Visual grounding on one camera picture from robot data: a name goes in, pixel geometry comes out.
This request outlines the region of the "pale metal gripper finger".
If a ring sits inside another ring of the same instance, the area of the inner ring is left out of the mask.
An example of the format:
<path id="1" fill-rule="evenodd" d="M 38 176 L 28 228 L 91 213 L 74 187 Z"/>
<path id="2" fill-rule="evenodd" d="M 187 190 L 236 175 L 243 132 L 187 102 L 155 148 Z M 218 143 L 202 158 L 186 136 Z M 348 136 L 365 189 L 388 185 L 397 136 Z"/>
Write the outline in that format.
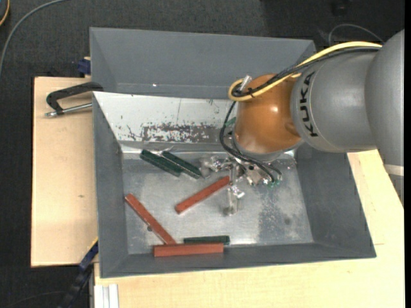
<path id="1" fill-rule="evenodd" d="M 245 193 L 236 185 L 232 185 L 227 190 L 228 206 L 223 210 L 223 213 L 227 216 L 231 216 L 240 211 L 243 207 L 243 199 Z"/>
<path id="2" fill-rule="evenodd" d="M 203 157 L 200 159 L 200 173 L 209 176 L 212 172 L 220 172 L 230 166 L 229 160 L 218 160 L 216 157 Z"/>

